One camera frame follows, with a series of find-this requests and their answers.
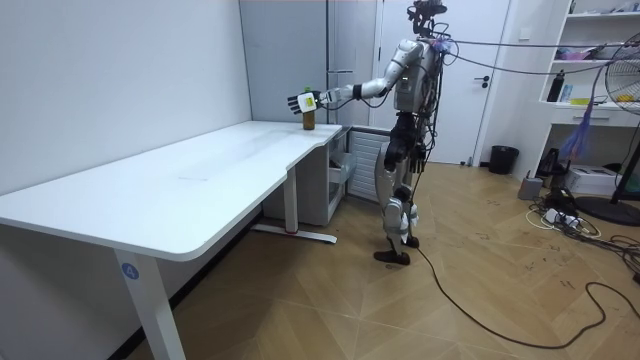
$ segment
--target desk leg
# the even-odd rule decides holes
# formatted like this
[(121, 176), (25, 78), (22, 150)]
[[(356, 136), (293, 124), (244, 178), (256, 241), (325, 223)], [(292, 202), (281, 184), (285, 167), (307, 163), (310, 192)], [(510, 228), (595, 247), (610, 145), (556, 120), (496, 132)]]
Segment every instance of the desk leg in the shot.
[(298, 193), (296, 191), (296, 168), (295, 166), (287, 171), (287, 179), (284, 181), (284, 220), (285, 228), (277, 226), (256, 224), (253, 230), (274, 234), (296, 236), (305, 239), (319, 240), (335, 244), (338, 239), (335, 236), (312, 233), (308, 231), (298, 231)]
[(185, 360), (156, 259), (115, 250), (155, 360)]

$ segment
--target black trash can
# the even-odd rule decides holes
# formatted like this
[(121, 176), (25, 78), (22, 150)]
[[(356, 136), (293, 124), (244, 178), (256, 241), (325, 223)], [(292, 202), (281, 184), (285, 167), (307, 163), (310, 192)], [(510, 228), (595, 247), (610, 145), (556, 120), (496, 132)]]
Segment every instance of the black trash can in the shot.
[(518, 154), (520, 154), (518, 149), (509, 146), (496, 145), (491, 147), (489, 171), (500, 175), (510, 174)]

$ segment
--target brown bottle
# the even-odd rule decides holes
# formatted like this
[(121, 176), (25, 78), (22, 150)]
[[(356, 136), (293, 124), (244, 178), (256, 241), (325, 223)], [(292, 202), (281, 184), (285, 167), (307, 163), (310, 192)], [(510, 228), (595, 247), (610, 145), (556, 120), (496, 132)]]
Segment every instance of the brown bottle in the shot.
[[(305, 92), (311, 91), (310, 87), (304, 88)], [(316, 128), (316, 113), (315, 111), (309, 111), (302, 114), (302, 128), (305, 130), (313, 130)]]

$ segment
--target electric fan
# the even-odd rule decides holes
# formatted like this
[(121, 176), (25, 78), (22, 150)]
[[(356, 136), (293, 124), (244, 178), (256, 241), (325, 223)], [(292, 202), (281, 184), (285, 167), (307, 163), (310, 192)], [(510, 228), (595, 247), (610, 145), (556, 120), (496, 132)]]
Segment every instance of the electric fan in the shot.
[[(627, 40), (616, 51), (607, 67), (605, 83), (611, 100), (621, 109), (638, 115), (638, 121), (640, 121), (640, 33)], [(640, 210), (620, 202), (620, 200), (640, 200), (640, 193), (628, 194), (625, 190), (639, 159), (640, 144), (631, 157), (612, 198), (579, 197), (576, 198), (578, 209), (614, 224), (640, 226)]]

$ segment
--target power strip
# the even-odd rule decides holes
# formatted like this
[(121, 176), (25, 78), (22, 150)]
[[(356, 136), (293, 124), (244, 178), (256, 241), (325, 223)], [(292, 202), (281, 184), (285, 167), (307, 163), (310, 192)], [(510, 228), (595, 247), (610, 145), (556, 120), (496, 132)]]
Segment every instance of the power strip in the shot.
[(558, 212), (556, 209), (547, 210), (547, 212), (544, 214), (544, 219), (549, 224), (563, 222), (574, 229), (577, 228), (578, 225), (580, 225), (580, 218), (571, 216), (571, 215), (566, 215), (562, 212)]

